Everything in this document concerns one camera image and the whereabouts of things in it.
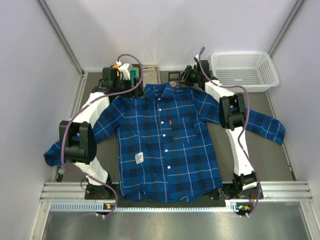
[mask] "laundry basket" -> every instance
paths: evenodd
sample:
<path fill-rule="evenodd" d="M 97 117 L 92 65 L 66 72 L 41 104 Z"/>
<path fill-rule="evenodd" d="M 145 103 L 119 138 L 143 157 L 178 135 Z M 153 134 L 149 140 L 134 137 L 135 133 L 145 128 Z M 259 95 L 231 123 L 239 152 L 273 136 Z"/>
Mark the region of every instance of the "laundry basket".
<path fill-rule="evenodd" d="M 270 56 L 265 52 L 224 52 L 211 56 L 212 72 L 225 86 L 241 85 L 248 92 L 264 92 L 279 84 Z M 232 92 L 243 92 L 240 88 Z"/>

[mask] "chest pocket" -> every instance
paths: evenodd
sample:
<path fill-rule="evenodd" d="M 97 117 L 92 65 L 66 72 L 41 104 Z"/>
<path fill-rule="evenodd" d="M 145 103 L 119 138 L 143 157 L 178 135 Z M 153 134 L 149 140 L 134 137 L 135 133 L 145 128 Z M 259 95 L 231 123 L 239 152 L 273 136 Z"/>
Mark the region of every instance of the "chest pocket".
<path fill-rule="evenodd" d="M 196 140 L 196 130 L 191 117 L 181 117 L 171 120 L 173 140 L 177 143 L 190 144 Z"/>

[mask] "gray floor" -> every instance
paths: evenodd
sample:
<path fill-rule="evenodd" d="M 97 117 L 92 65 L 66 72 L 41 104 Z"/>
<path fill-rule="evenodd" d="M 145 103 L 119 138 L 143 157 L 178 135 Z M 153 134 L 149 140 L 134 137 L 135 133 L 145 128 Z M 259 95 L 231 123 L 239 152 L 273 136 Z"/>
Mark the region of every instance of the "gray floor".
<path fill-rule="evenodd" d="M 87 101 L 91 90 L 102 78 L 100 72 L 90 72 L 86 81 L 81 106 Z M 168 82 L 168 73 L 160 72 L 162 83 Z M 264 92 L 250 93 L 251 109 L 272 116 L 272 111 Z M 218 124 L 208 123 L 219 171 L 223 181 L 233 179 L 234 161 L 228 136 Z M 257 168 L 261 181 L 293 181 L 284 149 L 281 145 L 257 134 L 246 132 L 246 142 L 250 158 Z M 111 174 L 114 182 L 119 181 L 118 144 L 116 134 L 98 145 L 97 157 L 102 167 Z M 65 172 L 63 182 L 80 182 L 84 177 L 73 172 Z"/>
<path fill-rule="evenodd" d="M 298 202 L 261 202 L 249 219 L 226 212 L 117 212 L 105 220 L 77 219 L 83 214 L 50 212 L 43 240 L 311 240 Z"/>

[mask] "flannel shirt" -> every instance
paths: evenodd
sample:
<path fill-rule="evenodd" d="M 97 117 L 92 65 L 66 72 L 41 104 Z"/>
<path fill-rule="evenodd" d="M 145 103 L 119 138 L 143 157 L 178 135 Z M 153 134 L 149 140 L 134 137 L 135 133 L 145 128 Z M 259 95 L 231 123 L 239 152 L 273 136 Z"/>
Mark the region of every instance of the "flannel shirt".
<path fill-rule="evenodd" d="M 219 124 L 219 103 L 205 92 L 168 83 L 148 84 L 144 92 L 138 99 L 117 97 L 93 127 L 97 144 L 116 131 L 122 196 L 132 201 L 193 201 L 221 187 L 206 124 Z M 253 110 L 247 130 L 279 144 L 285 134 L 278 120 Z M 59 146 L 51 147 L 46 160 L 60 160 Z"/>

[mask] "white wall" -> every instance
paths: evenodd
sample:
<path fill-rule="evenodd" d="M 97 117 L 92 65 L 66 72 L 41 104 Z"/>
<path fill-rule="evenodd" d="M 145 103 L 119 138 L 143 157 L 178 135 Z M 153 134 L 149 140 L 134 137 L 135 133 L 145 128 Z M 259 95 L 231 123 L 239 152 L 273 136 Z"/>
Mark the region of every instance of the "white wall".
<path fill-rule="evenodd" d="M 0 32 L 0 239 L 25 240 L 80 77 L 35 0 L 2 1 Z"/>
<path fill-rule="evenodd" d="M 122 53 L 184 69 L 206 46 L 267 52 L 296 0 L 47 0 L 79 63 L 101 70 Z"/>
<path fill-rule="evenodd" d="M 309 182 L 320 210 L 320 1 L 305 1 L 273 62 L 280 85 L 270 96 L 286 127 L 285 142 L 300 180 Z"/>

